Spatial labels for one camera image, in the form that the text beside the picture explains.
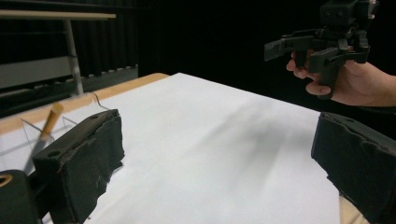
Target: white paper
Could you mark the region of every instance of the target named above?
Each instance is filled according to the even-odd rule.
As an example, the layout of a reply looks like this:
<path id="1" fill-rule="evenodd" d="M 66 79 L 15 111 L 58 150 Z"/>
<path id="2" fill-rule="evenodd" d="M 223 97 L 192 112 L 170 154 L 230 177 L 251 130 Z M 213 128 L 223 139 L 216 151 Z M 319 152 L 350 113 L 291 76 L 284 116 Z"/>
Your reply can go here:
<path id="1" fill-rule="evenodd" d="M 184 74 L 101 104 L 120 111 L 124 166 L 85 223 L 340 222 L 310 156 L 319 112 Z"/>

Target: table surface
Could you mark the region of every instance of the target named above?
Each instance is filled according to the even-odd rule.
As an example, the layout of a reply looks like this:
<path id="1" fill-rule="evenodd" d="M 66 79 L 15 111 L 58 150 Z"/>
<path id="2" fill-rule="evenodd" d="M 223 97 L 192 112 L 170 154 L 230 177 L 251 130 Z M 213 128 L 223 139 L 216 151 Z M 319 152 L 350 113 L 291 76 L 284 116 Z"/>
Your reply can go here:
<path id="1" fill-rule="evenodd" d="M 318 112 L 183 74 L 170 77 L 153 74 L 95 94 L 101 104 L 120 109 L 123 127 L 139 128 L 131 128 L 133 131 L 124 135 L 125 166 L 113 176 L 107 193 L 99 199 L 89 220 L 92 223 L 123 218 L 145 223 L 300 223 L 295 222 L 298 217 L 303 218 L 301 223 L 364 223 L 347 200 L 341 198 L 338 202 L 337 192 L 325 172 L 312 160 L 303 158 L 309 157 L 309 141 L 315 130 L 312 125 L 316 122 L 312 119 L 316 119 Z M 132 102 L 124 105 L 126 99 Z M 62 101 L 64 113 L 77 120 L 73 112 L 81 111 L 91 102 L 89 95 Z M 21 119 L 43 122 L 49 111 L 50 105 L 0 119 L 0 134 L 23 129 Z M 170 125 L 188 133 L 185 139 L 181 141 L 170 134 L 175 132 Z M 140 140 L 128 140 L 133 136 Z M 192 146 L 196 139 L 200 141 Z M 146 154 L 143 145 L 151 154 Z M 260 147 L 273 151 L 261 152 Z M 132 148 L 135 152 L 128 157 Z M 227 154 L 229 148 L 239 149 Z M 301 151 L 290 151 L 291 148 Z M 129 177 L 139 183 L 126 183 L 124 179 Z M 139 195 L 119 194 L 126 186 Z M 283 195 L 274 195 L 280 191 Z M 114 212 L 114 203 L 124 205 L 129 210 L 125 211 L 127 215 Z M 264 216 L 263 211 L 271 211 L 270 216 Z"/>

